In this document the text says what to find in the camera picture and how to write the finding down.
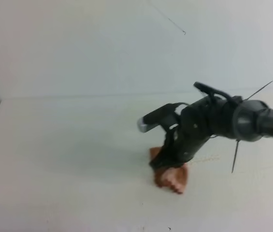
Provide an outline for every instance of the wire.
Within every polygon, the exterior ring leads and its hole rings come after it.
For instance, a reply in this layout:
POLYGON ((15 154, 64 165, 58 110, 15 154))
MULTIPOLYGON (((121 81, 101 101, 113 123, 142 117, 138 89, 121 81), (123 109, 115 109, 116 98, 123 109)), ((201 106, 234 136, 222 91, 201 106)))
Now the wire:
POLYGON ((187 105, 187 106, 190 106, 190 104, 185 103, 185 102, 178 102, 178 103, 176 103, 176 104, 178 104, 178 105, 187 105))
POLYGON ((262 88, 260 88, 257 92, 255 92, 254 94, 252 94, 249 98, 253 97, 254 95, 256 95, 257 93, 259 93, 262 89, 264 89, 266 86, 268 86, 269 84, 271 84, 273 81, 267 83, 266 85, 264 85, 262 88))

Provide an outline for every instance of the orange sponge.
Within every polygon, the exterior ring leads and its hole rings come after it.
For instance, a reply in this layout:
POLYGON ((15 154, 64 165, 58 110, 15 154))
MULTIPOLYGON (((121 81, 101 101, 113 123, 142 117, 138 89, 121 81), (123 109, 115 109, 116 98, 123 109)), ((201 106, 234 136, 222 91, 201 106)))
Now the orange sponge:
MULTIPOLYGON (((154 159, 161 150, 161 147, 149 149, 150 159, 154 159)), ((179 168, 160 168, 155 171, 154 182, 161 187, 170 188, 172 191, 182 194, 185 191, 188 180, 187 164, 179 168)))

